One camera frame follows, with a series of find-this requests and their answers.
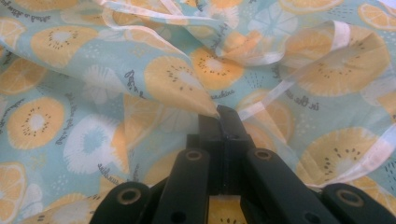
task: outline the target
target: yellow fruit print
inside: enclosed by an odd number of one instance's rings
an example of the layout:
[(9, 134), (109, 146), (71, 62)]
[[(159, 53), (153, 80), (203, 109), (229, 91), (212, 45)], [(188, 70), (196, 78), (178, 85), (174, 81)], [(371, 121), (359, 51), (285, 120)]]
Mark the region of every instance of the yellow fruit print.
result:
[(31, 47), (44, 63), (62, 68), (85, 43), (97, 36), (92, 28), (82, 26), (58, 26), (33, 35)]
[(250, 135), (250, 137), (254, 142), (254, 145), (257, 148), (265, 148), (276, 152), (276, 148), (274, 146), (272, 139), (268, 136), (268, 134), (264, 130), (248, 122), (243, 122), (243, 124), (245, 130)]
[(332, 48), (333, 30), (303, 29), (286, 42), (285, 57), (289, 60), (317, 60)]
[(56, 200), (55, 202), (51, 203), (49, 206), (47, 206), (47, 208), (45, 210), (50, 210), (52, 208), (56, 208), (56, 207), (60, 207), (63, 206), (65, 204), (69, 204), (69, 203), (73, 203), (79, 200), (83, 200), (87, 198), (87, 196), (81, 194), (81, 193), (70, 193), (70, 194), (66, 194), (64, 196), (62, 196), (61, 198), (59, 198), (58, 200)]
[(17, 47), (20, 35), (26, 31), (26, 27), (17, 20), (0, 17), (0, 42), (9, 45), (10, 48)]
[(157, 35), (153, 30), (147, 27), (133, 28), (125, 31), (125, 39), (145, 43), (156, 49), (163, 50), (169, 53), (180, 53), (180, 51), (172, 46), (170, 43), (165, 41), (162, 37)]
[(390, 63), (382, 38), (355, 26), (350, 26), (350, 33), (347, 47), (308, 65), (306, 73), (298, 79), (300, 87), (319, 96), (341, 96), (360, 91), (382, 75)]
[(114, 148), (113, 155), (118, 160), (120, 169), (127, 173), (129, 172), (128, 152), (125, 141), (125, 124), (122, 122), (114, 132), (111, 146)]
[(378, 102), (388, 112), (391, 121), (396, 123), (396, 91), (378, 97)]
[(202, 85), (209, 90), (222, 90), (233, 85), (244, 74), (244, 67), (219, 58), (209, 49), (199, 48), (191, 54), (192, 64)]
[(357, 164), (378, 137), (363, 128), (326, 133), (311, 143), (296, 167), (305, 184), (321, 185)]
[(125, 146), (127, 150), (132, 150), (157, 127), (164, 108), (160, 103), (138, 96), (124, 95), (123, 102)]
[(168, 177), (171, 174), (173, 165), (179, 152), (180, 150), (175, 150), (152, 164), (145, 175), (143, 183), (147, 185), (155, 185)]
[(381, 8), (364, 3), (359, 6), (358, 12), (361, 19), (374, 28), (385, 31), (396, 31), (396, 18)]
[(242, 3), (242, 0), (210, 0), (210, 4), (216, 8), (227, 8), (227, 7), (236, 7)]
[(246, 224), (238, 196), (211, 196), (209, 199), (208, 224)]
[(218, 114), (186, 61), (172, 56), (158, 57), (148, 64), (144, 74), (149, 94), (165, 105), (212, 117)]
[(357, 180), (348, 182), (348, 184), (363, 190), (374, 200), (386, 207), (394, 216), (396, 216), (396, 198), (377, 183), (375, 183), (373, 179), (368, 176), (364, 176)]
[(78, 0), (16, 0), (15, 2), (31, 11), (44, 12), (72, 7)]
[(295, 14), (308, 14), (317, 11), (324, 11), (338, 6), (344, 0), (279, 0), (283, 9)]
[(21, 206), (26, 176), (18, 162), (0, 163), (0, 223), (12, 223)]
[[(256, 90), (242, 99), (236, 106), (237, 111), (246, 109), (250, 105), (256, 104), (266, 97), (268, 91)], [(265, 107), (265, 110), (254, 115), (261, 126), (264, 126), (283, 142), (289, 141), (294, 132), (293, 116), (286, 105), (273, 101)]]
[(64, 106), (42, 97), (19, 107), (7, 123), (9, 143), (16, 149), (42, 147), (52, 140), (64, 124)]
[(18, 94), (35, 87), (46, 75), (47, 69), (19, 58), (0, 74), (0, 93)]

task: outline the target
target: screw hole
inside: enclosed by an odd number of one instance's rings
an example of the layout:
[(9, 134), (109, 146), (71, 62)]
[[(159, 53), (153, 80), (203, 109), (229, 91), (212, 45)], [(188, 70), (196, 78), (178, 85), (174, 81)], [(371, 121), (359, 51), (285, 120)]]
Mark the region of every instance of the screw hole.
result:
[(304, 217), (305, 217), (305, 220), (308, 221), (308, 223), (312, 223), (312, 224), (320, 223), (320, 218), (317, 215), (312, 214), (310, 212), (305, 213)]
[(186, 221), (186, 219), (186, 214), (184, 214), (183, 212), (175, 212), (171, 216), (171, 221), (173, 223), (183, 223)]
[(123, 189), (117, 195), (117, 201), (121, 204), (128, 205), (137, 202), (142, 196), (139, 189)]
[(269, 161), (272, 157), (270, 153), (262, 150), (257, 150), (254, 154), (256, 155), (256, 157), (264, 161)]
[(202, 158), (202, 153), (199, 151), (190, 151), (186, 154), (186, 157), (190, 161), (198, 161)]
[(336, 191), (336, 195), (343, 203), (346, 203), (348, 205), (351, 205), (354, 207), (364, 206), (364, 201), (361, 198), (361, 196), (359, 196), (358, 194), (356, 194), (350, 190), (339, 189)]

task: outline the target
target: fabric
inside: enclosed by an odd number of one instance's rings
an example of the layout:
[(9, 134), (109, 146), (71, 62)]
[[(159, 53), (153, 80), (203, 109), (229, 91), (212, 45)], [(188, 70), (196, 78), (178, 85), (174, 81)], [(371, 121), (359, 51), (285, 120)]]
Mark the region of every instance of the fabric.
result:
[[(0, 0), (0, 223), (89, 222), (217, 105), (306, 185), (396, 215), (395, 64), (391, 0)], [(246, 222), (237, 200), (209, 223)]]

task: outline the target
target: kiwi slice print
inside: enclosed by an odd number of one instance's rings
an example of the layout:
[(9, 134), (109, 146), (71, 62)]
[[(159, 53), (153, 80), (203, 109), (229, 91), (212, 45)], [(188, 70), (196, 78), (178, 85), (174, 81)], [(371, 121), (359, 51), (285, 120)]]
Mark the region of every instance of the kiwi slice print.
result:
[(44, 12), (72, 7), (78, 0), (16, 0), (15, 2), (31, 11)]
[(305, 150), (296, 167), (297, 176), (305, 184), (324, 184), (357, 164), (377, 139), (363, 128), (324, 134)]
[(86, 42), (97, 36), (82, 26), (52, 27), (33, 35), (31, 47), (37, 58), (57, 68), (65, 67)]
[(390, 119), (393, 123), (396, 123), (396, 91), (390, 92), (378, 98), (378, 102), (388, 112)]
[(396, 193), (396, 161), (390, 161), (388, 164), (383, 166), (383, 169), (387, 173), (388, 182), (392, 193)]
[(42, 97), (15, 110), (7, 123), (9, 143), (16, 149), (46, 145), (64, 124), (64, 106)]
[(212, 196), (209, 199), (208, 224), (247, 224), (239, 205), (239, 196)]
[(165, 105), (212, 117), (218, 114), (209, 94), (184, 60), (158, 57), (148, 64), (144, 75), (149, 94)]
[(228, 59), (218, 58), (206, 48), (194, 51), (191, 59), (199, 80), (209, 90), (225, 89), (244, 74), (242, 65)]
[(360, 91), (387, 69), (390, 57), (381, 37), (362, 28), (350, 27), (349, 46), (310, 64), (309, 70), (298, 80), (303, 89), (319, 96), (341, 96)]

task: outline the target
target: yellow circle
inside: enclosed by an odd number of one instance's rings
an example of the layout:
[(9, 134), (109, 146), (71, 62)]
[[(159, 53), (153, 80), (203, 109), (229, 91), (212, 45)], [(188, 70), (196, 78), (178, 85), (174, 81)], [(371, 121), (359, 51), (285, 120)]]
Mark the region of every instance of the yellow circle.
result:
[(75, 201), (83, 200), (87, 198), (87, 196), (81, 193), (70, 193), (62, 196), (61, 198), (57, 199), (55, 202), (51, 203), (49, 206), (46, 207), (45, 210), (50, 210), (52, 208), (60, 207), (65, 204), (73, 203)]
[(171, 56), (156, 58), (144, 74), (148, 92), (165, 105), (212, 117), (218, 114), (209, 94), (184, 60)]
[(390, 16), (381, 8), (365, 3), (359, 6), (358, 12), (361, 19), (374, 28), (396, 31), (396, 18)]
[(212, 196), (209, 200), (208, 224), (245, 224), (245, 216), (237, 196)]
[(19, 58), (0, 75), (0, 93), (12, 95), (29, 91), (41, 81), (46, 72), (46, 68)]
[(364, 176), (348, 184), (363, 190), (396, 216), (396, 198), (385, 189), (381, 188), (373, 179)]
[[(242, 99), (241, 102), (236, 106), (236, 110), (240, 111), (253, 105), (268, 94), (268, 91), (257, 90)], [(274, 136), (278, 137), (279, 140), (283, 142), (289, 141), (294, 131), (294, 120), (293, 116), (286, 105), (280, 102), (273, 101), (265, 110), (260, 111), (254, 115), (261, 126), (264, 126), (270, 131)]]
[(168, 177), (171, 174), (173, 165), (179, 152), (180, 150), (175, 150), (152, 164), (145, 175), (143, 183), (147, 185), (155, 185)]
[(242, 65), (218, 58), (206, 48), (194, 51), (191, 59), (199, 80), (209, 90), (222, 90), (231, 86), (245, 70)]
[(17, 20), (0, 17), (0, 39), (12, 49), (17, 46), (20, 35), (26, 31), (26, 27)]
[(242, 3), (242, 0), (210, 0), (210, 4), (216, 8), (235, 7)]
[(341, 96), (369, 85), (389, 63), (387, 46), (379, 35), (351, 26), (349, 46), (308, 65), (298, 84), (315, 95)]
[(330, 52), (332, 48), (332, 31), (303, 29), (291, 36), (286, 42), (285, 57), (316, 60)]
[(82, 26), (58, 26), (33, 35), (33, 53), (44, 63), (65, 67), (85, 43), (97, 36), (92, 28)]
[(346, 128), (322, 135), (305, 150), (296, 167), (305, 184), (321, 185), (357, 164), (377, 141), (363, 128)]
[(130, 30), (126, 30), (124, 33), (125, 39), (132, 40), (136, 42), (145, 43), (149, 46), (152, 46), (156, 49), (163, 50), (169, 53), (179, 53), (179, 51), (169, 44), (167, 41), (162, 39), (159, 35), (157, 35), (154, 31), (149, 31), (149, 28), (134, 28)]
[[(140, 141), (146, 137), (155, 127), (157, 127), (161, 115), (163, 113), (163, 105), (145, 100), (137, 96), (124, 96), (124, 138), (125, 146), (127, 150), (132, 150), (140, 143)], [(122, 149), (122, 138), (117, 144), (118, 157), (122, 157), (124, 154)]]
[(387, 110), (392, 122), (396, 123), (396, 91), (379, 97), (378, 102)]
[(12, 223), (21, 206), (26, 176), (18, 162), (0, 163), (0, 222)]
[(295, 14), (307, 14), (317, 11), (324, 11), (338, 6), (344, 0), (280, 0), (279, 3), (283, 9)]
[(42, 97), (19, 107), (7, 123), (9, 143), (17, 149), (46, 145), (64, 124), (64, 106)]
[(30, 1), (24, 1), (24, 0), (16, 0), (15, 2), (20, 5), (21, 7), (24, 7), (26, 9), (29, 9), (31, 11), (36, 11), (36, 12), (44, 12), (44, 11), (51, 11), (51, 10), (57, 10), (57, 9), (65, 9), (68, 7), (72, 7), (77, 3), (78, 0), (46, 0), (46, 1), (40, 1), (40, 0), (30, 0)]
[(276, 147), (268, 134), (254, 124), (243, 122), (247, 133), (253, 139), (254, 145), (276, 152)]

